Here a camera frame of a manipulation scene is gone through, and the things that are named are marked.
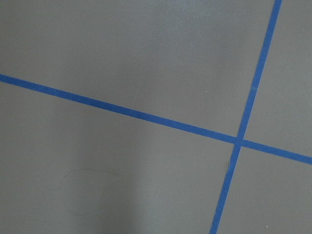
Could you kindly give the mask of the blue tape grid lines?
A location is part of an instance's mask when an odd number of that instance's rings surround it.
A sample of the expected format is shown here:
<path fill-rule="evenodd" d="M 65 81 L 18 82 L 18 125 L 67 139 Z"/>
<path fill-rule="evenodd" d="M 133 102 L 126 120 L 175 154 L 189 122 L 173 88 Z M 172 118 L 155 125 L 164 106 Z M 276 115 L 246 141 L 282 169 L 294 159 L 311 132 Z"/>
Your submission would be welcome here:
<path fill-rule="evenodd" d="M 267 26 L 266 34 L 265 34 L 265 37 L 263 40 L 261 52 L 260 52 L 260 55 L 258 58 L 258 62 L 256 65 L 252 84 L 251 84 L 251 87 L 249 89 L 248 98 L 246 100 L 244 112 L 243 112 L 242 119 L 241 119 L 239 129 L 238 129 L 236 136 L 230 136 L 230 135 L 215 132 L 212 130 L 196 127 L 196 126 L 185 124 L 185 123 L 178 122 L 175 120 L 151 115 L 148 113 L 144 113 L 144 112 L 129 109 L 126 107 L 118 106 L 115 104 L 103 102 L 103 101 L 96 100 L 93 98 L 84 97 L 81 95 L 69 93 L 69 92 L 66 92 L 63 90 L 51 88 L 48 86 L 29 82 L 29 81 L 22 80 L 19 78 L 10 77 L 7 75 L 1 75 L 0 80 L 3 83 L 8 83 L 8 84 L 15 85 L 18 87 L 22 87 L 25 89 L 33 90 L 36 92 L 45 93 L 47 95 L 67 99 L 67 100 L 78 102 L 78 103 L 81 103 L 84 105 L 89 105 L 92 107 L 100 108 L 103 110 L 111 111 L 114 113 L 119 113 L 122 115 L 134 117 L 134 118 L 138 118 L 138 119 L 141 119 L 144 121 L 153 122 L 153 123 L 160 124 L 163 126 L 167 126 L 170 128 L 179 129 L 181 131 L 193 133 L 196 135 L 200 135 L 200 136 L 204 136 L 204 137 L 208 137 L 208 138 L 212 138 L 212 139 L 216 139 L 219 141 L 224 141 L 224 142 L 232 144 L 234 147 L 233 147 L 231 157 L 230 157 L 230 160 L 229 160 L 229 163 L 227 166 L 227 171 L 226 171 L 224 181 L 222 184 L 222 188 L 220 191 L 218 203 L 217 203 L 217 206 L 216 206 L 216 209 L 214 212 L 214 216 L 213 216 L 213 220 L 212 220 L 212 224 L 211 224 L 211 227 L 209 230 L 209 232 L 211 234 L 215 234 L 218 231 L 218 227 L 219 227 L 219 224 L 221 221 L 222 213 L 223 213 L 223 210 L 224 210 L 224 207 L 226 204 L 228 192 L 230 190 L 230 185 L 231 185 L 233 175 L 234 175 L 234 171 L 236 168 L 236 164 L 238 161 L 238 156 L 239 156 L 239 153 L 240 153 L 242 147 L 253 149 L 253 150 L 256 150 L 259 152 L 268 153 L 268 154 L 275 155 L 275 156 L 280 156 L 280 157 L 287 158 L 287 159 L 297 161 L 300 163 L 305 163 L 305 164 L 311 164 L 312 163 L 312 158 L 310 156 L 305 156 L 305 155 L 301 155 L 298 153 L 282 150 L 282 149 L 279 149 L 276 147 L 272 147 L 272 146 L 260 144 L 257 142 L 249 141 L 249 140 L 246 140 L 244 138 L 247 127 L 248 127 L 248 123 L 250 120 L 250 116 L 252 113 L 254 101 L 256 99 L 256 94 L 257 94 L 257 91 L 259 88 L 262 73 L 263 73 L 265 63 L 267 60 L 267 56 L 269 53 L 269 49 L 270 49 L 270 45 L 271 45 L 271 41 L 273 38 L 273 34 L 274 34 L 274 30 L 275 30 L 275 26 L 276 26 L 276 22 L 278 19 L 278 15 L 279 15 L 281 5 L 282 5 L 282 1 L 280 1 L 280 0 L 276 0 L 273 4 L 273 8 L 271 11 L 271 15 L 270 15 L 269 23 Z"/>

